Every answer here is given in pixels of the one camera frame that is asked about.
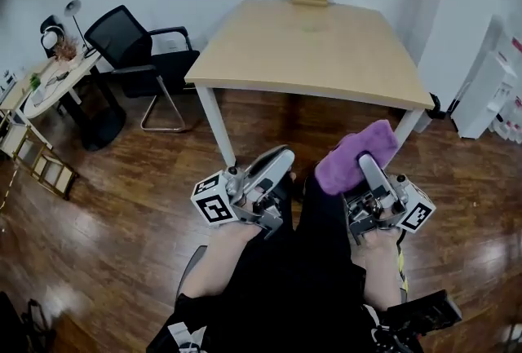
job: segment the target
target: person's arm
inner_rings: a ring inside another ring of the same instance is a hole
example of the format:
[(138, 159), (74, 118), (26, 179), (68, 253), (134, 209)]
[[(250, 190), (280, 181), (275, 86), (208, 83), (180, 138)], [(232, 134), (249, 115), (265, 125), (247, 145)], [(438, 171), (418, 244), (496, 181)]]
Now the person's arm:
[(365, 300), (373, 308), (385, 311), (399, 305), (400, 286), (397, 280), (398, 229), (373, 230), (363, 235), (365, 244)]
[(190, 298), (221, 294), (246, 244), (260, 231), (255, 224), (234, 222), (220, 226), (212, 234), (201, 260), (185, 278), (180, 293)]

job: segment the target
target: chair base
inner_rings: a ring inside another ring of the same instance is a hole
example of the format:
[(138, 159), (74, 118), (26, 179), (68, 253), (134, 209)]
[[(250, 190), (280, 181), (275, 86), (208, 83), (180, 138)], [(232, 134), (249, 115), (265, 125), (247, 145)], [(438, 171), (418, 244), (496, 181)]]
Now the chair base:
[(122, 131), (126, 114), (118, 115), (112, 108), (104, 108), (91, 119), (91, 130), (82, 132), (82, 146), (95, 152), (109, 145)]
[(181, 117), (181, 114), (179, 113), (178, 109), (176, 108), (176, 105), (174, 104), (174, 101), (172, 100), (172, 97), (170, 96), (169, 91), (166, 89), (165, 83), (163, 82), (163, 79), (161, 78), (161, 76), (157, 77), (157, 83), (160, 84), (160, 87), (163, 90), (163, 94), (165, 94), (165, 97), (170, 102), (170, 105), (174, 109), (174, 111), (176, 113), (176, 116), (181, 121), (181, 126), (180, 127), (174, 127), (174, 128), (146, 127), (145, 126), (145, 123), (147, 122), (148, 117), (150, 116), (150, 113), (153, 110), (154, 105), (156, 104), (157, 98), (159, 96), (159, 95), (156, 95), (154, 97), (153, 101), (148, 106), (147, 112), (145, 113), (143, 119), (141, 120), (141, 124), (140, 124), (141, 125), (141, 129), (143, 131), (152, 131), (152, 132), (156, 132), (156, 133), (182, 133), (182, 132), (186, 131), (187, 130), (187, 126), (185, 125), (185, 121), (184, 121), (183, 117)]

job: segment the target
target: black and white marker cube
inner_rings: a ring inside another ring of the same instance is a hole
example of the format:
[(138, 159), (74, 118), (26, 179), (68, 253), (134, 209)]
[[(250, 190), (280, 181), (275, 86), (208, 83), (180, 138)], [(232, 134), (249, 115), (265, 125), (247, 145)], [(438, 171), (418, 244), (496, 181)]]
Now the black and white marker cube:
[(199, 213), (211, 226), (237, 221), (237, 216), (228, 201), (227, 180), (222, 173), (223, 171), (220, 170), (196, 183), (190, 197)]
[(405, 187), (405, 191), (408, 194), (407, 212), (397, 227), (415, 233), (431, 217), (436, 207), (430, 198), (411, 182)]

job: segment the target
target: metal chair leg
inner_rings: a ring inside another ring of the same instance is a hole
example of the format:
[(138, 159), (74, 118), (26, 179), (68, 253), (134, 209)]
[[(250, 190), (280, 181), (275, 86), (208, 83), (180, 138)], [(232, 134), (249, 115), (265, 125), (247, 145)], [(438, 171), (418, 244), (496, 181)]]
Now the metal chair leg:
[(163, 90), (163, 94), (165, 94), (165, 97), (169, 100), (170, 105), (172, 105), (172, 108), (175, 110), (176, 115), (178, 116), (179, 120), (181, 121), (181, 127), (175, 127), (175, 128), (165, 128), (165, 127), (145, 127), (145, 123), (148, 120), (148, 116), (150, 115), (150, 112), (153, 110), (154, 105), (156, 104), (158, 95), (156, 95), (153, 99), (153, 101), (148, 106), (147, 112), (145, 113), (143, 119), (141, 120), (141, 129), (143, 131), (155, 131), (155, 132), (162, 132), (162, 133), (181, 133), (183, 131), (186, 131), (187, 126), (185, 125), (185, 121), (183, 117), (181, 117), (181, 114), (179, 113), (178, 109), (176, 108), (176, 105), (174, 104), (174, 101), (172, 100), (172, 97), (169, 94), (169, 91), (165, 87), (165, 83), (163, 81), (163, 78), (161, 76), (158, 76), (157, 83), (160, 84), (161, 90)]

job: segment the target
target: wooden table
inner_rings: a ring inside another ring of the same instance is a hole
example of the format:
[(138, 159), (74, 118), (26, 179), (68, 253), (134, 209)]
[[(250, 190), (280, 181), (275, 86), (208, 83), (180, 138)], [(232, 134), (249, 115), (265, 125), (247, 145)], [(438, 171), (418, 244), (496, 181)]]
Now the wooden table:
[[(31, 95), (29, 96), (25, 104), (24, 115), (29, 119), (37, 117), (60, 101), (80, 127), (83, 147), (87, 150), (98, 150), (116, 138), (125, 124), (126, 114), (96, 68), (96, 63), (101, 59), (100, 53), (95, 52), (85, 59), (78, 56), (76, 59), (77, 63), (72, 62), (73, 66), (69, 66), (69, 75), (63, 81), (58, 81), (45, 88), (45, 96), (40, 104), (35, 105), (31, 100)], [(60, 65), (58, 62), (54, 62), (42, 73), (40, 80), (43, 85), (47, 85), (50, 79), (68, 70), (67, 66)], [(100, 111), (91, 119), (69, 93), (87, 75), (93, 77), (95, 84), (108, 102), (108, 108)]]
[(48, 148), (52, 148), (51, 143), (47, 141), (47, 139), (33, 126), (31, 121), (25, 116), (25, 114), (20, 109), (20, 106), (27, 99), (29, 94), (31, 93), (31, 76), (36, 74), (38, 77), (42, 75), (43, 72), (52, 64), (53, 59), (47, 59), (41, 62), (40, 64), (31, 68), (31, 70), (16, 84), (12, 87), (12, 89), (7, 94), (6, 98), (0, 104), (0, 111), (6, 113), (7, 111), (14, 112), (22, 122), (29, 127), (33, 133), (46, 144)]
[(408, 110), (396, 128), (402, 144), (424, 109), (434, 107), (417, 68), (378, 11), (347, 5), (245, 0), (192, 66), (227, 165), (236, 158), (213, 88), (269, 90), (349, 99)]

